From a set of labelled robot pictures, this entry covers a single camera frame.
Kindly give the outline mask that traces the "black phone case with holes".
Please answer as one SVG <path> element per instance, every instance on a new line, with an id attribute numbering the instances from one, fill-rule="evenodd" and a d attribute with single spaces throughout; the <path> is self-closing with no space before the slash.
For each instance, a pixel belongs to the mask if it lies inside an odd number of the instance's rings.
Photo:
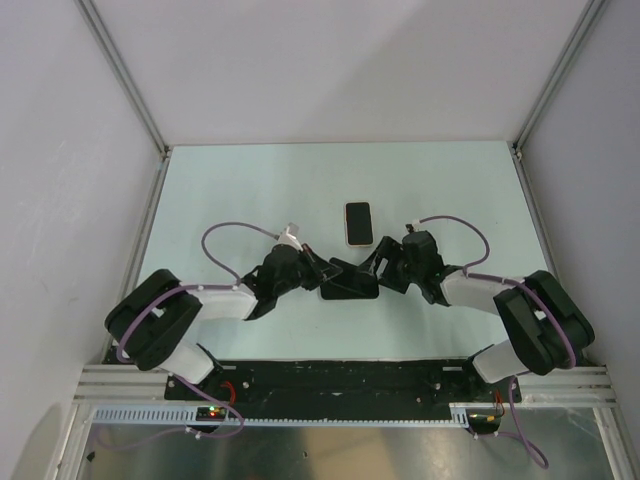
<path id="1" fill-rule="evenodd" d="M 377 284 L 340 284 L 327 282 L 320 286 L 320 296 L 323 300 L 372 300 L 379 296 Z"/>

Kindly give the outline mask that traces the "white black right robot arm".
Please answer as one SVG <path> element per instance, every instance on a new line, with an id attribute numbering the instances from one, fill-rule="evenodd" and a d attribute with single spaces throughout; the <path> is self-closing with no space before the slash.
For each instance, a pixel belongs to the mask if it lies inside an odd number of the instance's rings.
<path id="1" fill-rule="evenodd" d="M 520 279 L 472 273 L 445 263 L 427 231 L 412 231 L 400 242 L 383 237 L 356 268 L 356 278 L 402 294 L 415 285 L 431 305 L 501 319 L 507 339 L 472 355 L 473 369 L 461 378 L 464 393 L 476 401 L 486 400 L 507 377 L 574 368 L 595 340 L 592 325 L 551 273 L 538 270 Z"/>

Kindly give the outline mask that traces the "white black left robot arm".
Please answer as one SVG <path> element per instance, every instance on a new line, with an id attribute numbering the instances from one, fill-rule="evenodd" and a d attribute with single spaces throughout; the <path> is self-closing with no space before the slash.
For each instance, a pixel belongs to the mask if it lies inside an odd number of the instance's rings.
<path id="1" fill-rule="evenodd" d="M 201 399 L 221 389 L 220 364 L 204 346 L 188 341 L 191 327 L 206 321 L 252 321 L 270 313 L 292 290 L 313 291 L 342 273 L 304 244 L 277 245 L 236 285 L 186 285 L 160 269 L 106 316 L 118 359 L 141 371 L 162 369 L 187 381 Z"/>

